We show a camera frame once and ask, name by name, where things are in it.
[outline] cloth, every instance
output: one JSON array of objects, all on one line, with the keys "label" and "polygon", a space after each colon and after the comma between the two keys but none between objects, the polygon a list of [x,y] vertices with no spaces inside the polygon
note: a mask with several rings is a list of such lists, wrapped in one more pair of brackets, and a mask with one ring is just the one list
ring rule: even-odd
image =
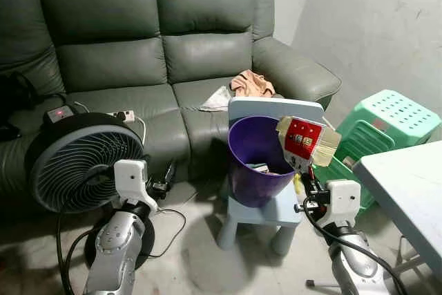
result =
[{"label": "cloth", "polygon": [[222,86],[199,107],[199,110],[205,112],[227,111],[227,106],[231,98],[232,96],[230,96],[227,88]]},{"label": "cloth", "polygon": [[230,89],[236,97],[272,97],[275,95],[273,84],[251,70],[244,70],[230,82]]}]

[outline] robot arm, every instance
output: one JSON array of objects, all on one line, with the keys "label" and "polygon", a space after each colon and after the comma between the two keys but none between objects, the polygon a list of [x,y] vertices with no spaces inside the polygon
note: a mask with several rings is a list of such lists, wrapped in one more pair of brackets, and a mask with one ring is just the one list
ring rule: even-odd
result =
[{"label": "robot arm", "polygon": [[[311,213],[319,227],[330,234],[353,243],[374,254],[365,236],[354,231],[354,219],[359,210],[361,187],[349,180],[327,182],[322,190],[309,174],[302,176],[310,202],[306,207],[297,204],[296,211]],[[325,237],[329,245],[333,275],[344,295],[389,294],[384,280],[383,268],[366,255]]]},{"label": "robot arm", "polygon": [[152,186],[148,183],[149,193],[146,191],[148,177],[144,160],[120,160],[115,163],[114,172],[115,188],[126,203],[95,239],[95,260],[90,267],[84,295],[132,294],[135,264],[142,250],[143,236],[149,237],[151,244],[155,237],[148,217],[158,210],[156,199],[164,197],[170,189],[173,164],[167,171],[165,183],[156,182]]}]

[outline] fan grille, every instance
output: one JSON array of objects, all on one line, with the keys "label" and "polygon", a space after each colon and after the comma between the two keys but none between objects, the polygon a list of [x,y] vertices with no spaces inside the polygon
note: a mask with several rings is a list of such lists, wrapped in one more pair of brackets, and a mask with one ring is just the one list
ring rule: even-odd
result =
[{"label": "fan grille", "polygon": [[49,146],[32,169],[36,199],[51,211],[88,211],[106,204],[117,192],[113,180],[87,180],[94,170],[121,159],[140,159],[140,139],[129,129],[96,126],[75,131]]}]

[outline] sofa armrest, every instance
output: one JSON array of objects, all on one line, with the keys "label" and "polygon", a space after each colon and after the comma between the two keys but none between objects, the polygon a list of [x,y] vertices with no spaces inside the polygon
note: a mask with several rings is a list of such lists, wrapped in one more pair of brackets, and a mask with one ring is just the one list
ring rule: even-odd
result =
[{"label": "sofa armrest", "polygon": [[327,108],[341,80],[284,43],[266,37],[253,43],[253,71],[264,75],[286,98],[318,102]]}]

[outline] fan base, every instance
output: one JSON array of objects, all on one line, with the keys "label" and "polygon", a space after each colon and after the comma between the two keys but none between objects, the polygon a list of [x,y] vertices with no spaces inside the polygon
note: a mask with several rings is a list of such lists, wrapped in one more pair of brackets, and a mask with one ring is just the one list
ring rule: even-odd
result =
[{"label": "fan base", "polygon": [[[97,231],[91,233],[88,235],[88,238],[86,239],[86,244],[84,245],[84,256],[86,258],[86,264],[90,268],[92,266],[92,263],[95,260],[95,239],[97,238],[97,234],[99,230],[109,222],[109,220],[112,218],[113,213],[110,216],[103,217],[100,219],[95,225],[94,228],[99,227]],[[155,242],[155,230],[153,228],[152,222],[147,218],[144,221],[144,235],[142,237],[142,246],[141,246],[141,252],[137,257],[137,261],[135,262],[135,269],[138,269],[141,267],[144,262],[147,260],[148,255],[152,251],[153,243]]]}]

